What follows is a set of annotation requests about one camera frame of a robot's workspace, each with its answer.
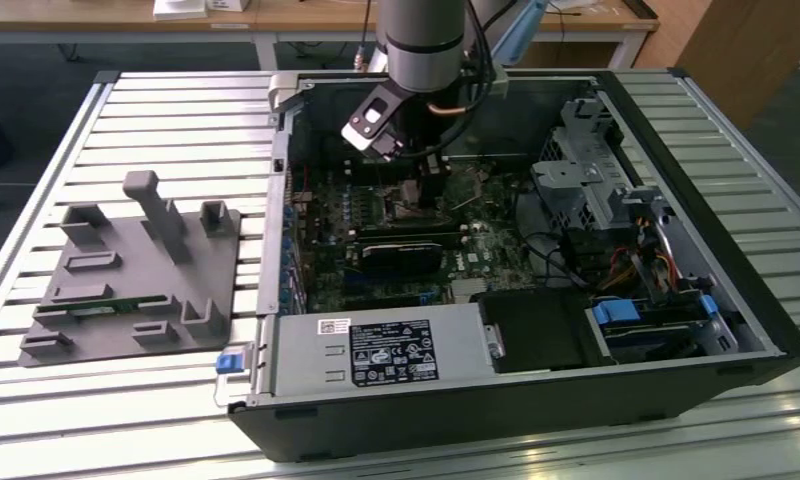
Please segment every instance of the slotted metal surface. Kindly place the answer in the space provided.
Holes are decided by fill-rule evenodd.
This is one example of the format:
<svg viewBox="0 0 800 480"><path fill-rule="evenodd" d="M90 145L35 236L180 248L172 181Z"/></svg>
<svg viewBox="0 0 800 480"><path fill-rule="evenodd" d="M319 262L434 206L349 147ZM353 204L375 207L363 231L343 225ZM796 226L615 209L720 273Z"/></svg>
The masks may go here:
<svg viewBox="0 0 800 480"><path fill-rule="evenodd" d="M800 325L796 198L673 76L620 77ZM800 369L729 392L674 420L289 465L262 456L215 403L215 352L20 368L20 340L66 239L55 225L76 202L102 201L110 216L139 214L120 191L134 168L158 171L162 195L176 198L180 211L223 198L246 214L233 343L251 340L273 141L267 84L259 72L124 74L92 99L0 282L0 478L800 475ZM628 151L652 183L637 152ZM233 388L238 393L247 385Z"/></svg>

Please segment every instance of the green circuit board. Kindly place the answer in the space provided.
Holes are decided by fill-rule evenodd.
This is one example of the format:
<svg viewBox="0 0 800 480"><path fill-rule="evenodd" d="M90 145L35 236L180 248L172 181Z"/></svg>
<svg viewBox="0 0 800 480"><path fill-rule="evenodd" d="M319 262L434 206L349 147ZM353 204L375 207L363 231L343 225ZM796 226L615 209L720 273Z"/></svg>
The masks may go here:
<svg viewBox="0 0 800 480"><path fill-rule="evenodd" d="M511 179L491 175L489 166L474 160L453 162L453 167L435 209L419 210L405 203L403 184L353 186L330 179L315 188L307 215L313 232L303 247L310 312L451 304L457 301L451 282L463 279L482 279L489 290L534 286L511 217ZM351 230L450 225L462 229L463 241L445 249L437 273L386 282L363 274L357 257L362 246L350 237Z"/></svg>

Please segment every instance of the wooden table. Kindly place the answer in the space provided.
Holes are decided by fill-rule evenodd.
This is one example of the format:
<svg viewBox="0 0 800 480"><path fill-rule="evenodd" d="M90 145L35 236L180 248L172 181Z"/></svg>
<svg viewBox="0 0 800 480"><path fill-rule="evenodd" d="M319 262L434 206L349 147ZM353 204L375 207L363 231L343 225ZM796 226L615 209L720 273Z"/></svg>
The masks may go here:
<svg viewBox="0 0 800 480"><path fill-rule="evenodd" d="M164 22L155 22L152 8L154 0L0 0L0 43L251 42L261 68L278 70L277 43L357 41L365 20L365 2L355 0L253 0L243 13ZM547 15L534 40L617 43L610 66L632 66L658 21L640 19L624 0L577 11L563 17L563 34L559 16ZM375 11L371 39L378 18Z"/></svg>

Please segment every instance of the open computer tower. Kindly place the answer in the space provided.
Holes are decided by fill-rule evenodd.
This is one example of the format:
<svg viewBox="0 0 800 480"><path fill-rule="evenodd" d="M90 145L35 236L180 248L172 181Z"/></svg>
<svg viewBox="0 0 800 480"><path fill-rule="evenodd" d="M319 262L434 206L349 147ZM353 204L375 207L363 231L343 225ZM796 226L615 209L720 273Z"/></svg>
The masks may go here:
<svg viewBox="0 0 800 480"><path fill-rule="evenodd" d="M800 332L609 71L514 72L441 158L339 135L385 77L279 101L251 393L273 460L674 417Z"/></svg>

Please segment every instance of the wooden cabinet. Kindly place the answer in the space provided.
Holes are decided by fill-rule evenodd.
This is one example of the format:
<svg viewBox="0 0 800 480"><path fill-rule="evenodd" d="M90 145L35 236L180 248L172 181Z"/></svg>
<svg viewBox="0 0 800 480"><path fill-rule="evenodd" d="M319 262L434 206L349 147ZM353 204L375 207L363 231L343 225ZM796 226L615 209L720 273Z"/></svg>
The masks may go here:
<svg viewBox="0 0 800 480"><path fill-rule="evenodd" d="M638 68L682 67L738 128L800 61L800 0L645 0L661 27Z"/></svg>

